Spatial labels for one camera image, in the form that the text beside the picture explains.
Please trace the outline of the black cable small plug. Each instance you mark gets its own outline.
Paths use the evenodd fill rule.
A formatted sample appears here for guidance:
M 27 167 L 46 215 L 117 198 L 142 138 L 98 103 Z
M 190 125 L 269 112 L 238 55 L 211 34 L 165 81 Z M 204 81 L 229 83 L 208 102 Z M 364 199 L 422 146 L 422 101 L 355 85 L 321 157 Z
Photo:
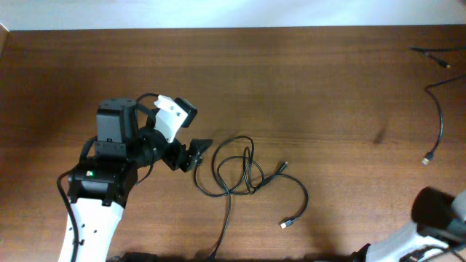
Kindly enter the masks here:
M 465 51 L 465 46 L 462 47 L 444 47 L 444 48 L 426 48 L 426 47 L 409 47 L 408 48 L 412 52 L 418 52 L 425 57 L 435 61 L 441 68 L 443 69 L 450 69 L 451 64 L 448 63 L 446 60 L 441 59 L 439 57 L 436 57 L 433 55 L 434 52 L 461 52 Z M 465 78 L 465 74 L 455 76 L 446 80 L 442 80 L 439 82 L 435 82 L 433 84 L 429 84 L 423 88 L 424 92 L 432 99 L 432 101 L 435 104 L 435 107 L 437 109 L 438 113 L 438 134 L 437 138 L 432 146 L 432 148 L 425 153 L 423 156 L 421 163 L 426 166 L 428 165 L 434 158 L 435 152 L 438 149 L 439 145 L 441 144 L 441 141 L 443 139 L 443 109 L 441 107 L 441 104 L 435 94 L 433 93 L 433 88 L 436 87 L 441 87 L 446 84 L 450 84 L 455 81 L 459 81 L 461 79 Z

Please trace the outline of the black cable white-tipped plug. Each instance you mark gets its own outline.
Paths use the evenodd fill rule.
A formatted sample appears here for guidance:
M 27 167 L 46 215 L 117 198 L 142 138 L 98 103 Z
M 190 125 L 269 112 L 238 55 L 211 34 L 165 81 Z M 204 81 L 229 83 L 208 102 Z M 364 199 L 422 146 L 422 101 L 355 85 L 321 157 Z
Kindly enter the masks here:
M 220 151 L 225 147 L 229 146 L 231 143 L 245 140 L 248 142 L 248 145 L 243 149 L 243 152 L 240 155 L 232 155 L 221 160 L 217 164 L 217 156 Z M 216 148 L 213 153 L 211 160 L 211 171 L 213 174 L 214 181 L 222 190 L 221 194 L 216 194 L 216 197 L 226 197 L 228 200 L 226 217 L 224 220 L 224 227 L 227 228 L 229 225 L 229 219 L 232 213 L 232 197 L 233 196 L 245 196 L 245 195 L 254 195 L 262 190 L 264 187 L 268 186 L 272 181 L 283 178 L 290 180 L 298 185 L 302 190 L 304 195 L 304 201 L 299 210 L 287 217 L 280 222 L 280 228 L 285 229 L 290 227 L 295 223 L 300 217 L 307 211 L 309 206 L 309 192 L 306 186 L 298 179 L 292 175 L 287 175 L 284 173 L 285 169 L 288 167 L 287 162 L 283 162 L 274 173 L 269 176 L 265 175 L 265 172 L 261 168 L 260 164 L 254 159 L 255 157 L 255 143 L 254 140 L 247 135 L 239 135 L 230 139 L 221 142 L 220 145 Z M 239 180 L 233 185 L 228 186 L 223 177 L 221 176 L 221 168 L 227 163 L 235 159 L 240 159 L 242 163 L 241 175 Z

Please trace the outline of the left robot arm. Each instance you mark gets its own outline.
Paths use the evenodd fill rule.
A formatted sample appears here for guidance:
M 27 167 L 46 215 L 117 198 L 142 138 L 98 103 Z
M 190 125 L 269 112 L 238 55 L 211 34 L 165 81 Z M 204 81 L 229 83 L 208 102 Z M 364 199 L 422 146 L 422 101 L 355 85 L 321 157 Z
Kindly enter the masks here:
M 176 139 L 197 109 L 183 98 L 155 95 L 153 108 L 139 99 L 100 102 L 97 134 L 83 146 L 77 165 L 64 173 L 69 188 L 57 187 L 67 209 L 67 231 L 60 261 L 104 261 L 122 219 L 133 186 L 142 182 L 138 170 L 163 161 L 171 170 L 188 172 L 199 164 L 211 139 L 184 145 Z

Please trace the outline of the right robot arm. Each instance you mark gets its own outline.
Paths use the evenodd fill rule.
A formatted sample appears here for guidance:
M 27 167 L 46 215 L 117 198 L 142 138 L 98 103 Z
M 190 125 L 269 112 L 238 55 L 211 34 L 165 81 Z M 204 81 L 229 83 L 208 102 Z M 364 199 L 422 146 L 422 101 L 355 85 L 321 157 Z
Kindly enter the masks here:
M 388 238 L 351 254 L 353 262 L 421 262 L 443 255 L 465 258 L 465 192 L 456 196 L 433 187 L 414 200 L 411 220 Z

